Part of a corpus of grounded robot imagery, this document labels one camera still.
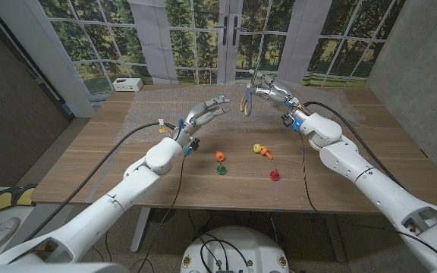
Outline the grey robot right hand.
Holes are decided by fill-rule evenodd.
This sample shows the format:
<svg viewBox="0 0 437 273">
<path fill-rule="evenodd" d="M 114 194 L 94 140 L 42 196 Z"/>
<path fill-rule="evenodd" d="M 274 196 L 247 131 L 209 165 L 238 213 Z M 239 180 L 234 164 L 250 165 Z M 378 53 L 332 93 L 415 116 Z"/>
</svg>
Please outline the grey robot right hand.
<svg viewBox="0 0 437 273">
<path fill-rule="evenodd" d="M 246 116 L 252 113 L 254 96 L 266 100 L 273 108 L 285 114 L 286 124 L 289 124 L 289 120 L 302 124 L 310 115 L 286 85 L 259 71 L 249 70 L 249 73 L 252 79 L 241 100 L 241 111 Z"/>
</svg>

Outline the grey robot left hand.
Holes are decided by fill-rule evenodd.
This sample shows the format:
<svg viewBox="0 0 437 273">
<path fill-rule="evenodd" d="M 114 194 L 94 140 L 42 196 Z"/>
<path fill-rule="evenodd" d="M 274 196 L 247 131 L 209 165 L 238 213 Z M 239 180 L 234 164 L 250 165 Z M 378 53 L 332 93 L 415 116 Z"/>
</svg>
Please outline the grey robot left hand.
<svg viewBox="0 0 437 273">
<path fill-rule="evenodd" d="M 228 104 L 231 100 L 224 95 L 214 97 L 205 102 L 196 104 L 188 112 L 187 116 L 178 122 L 178 128 L 172 134 L 181 147 L 185 147 L 192 139 L 192 136 L 213 118 L 230 111 L 230 108 L 221 108 L 220 105 Z"/>
</svg>

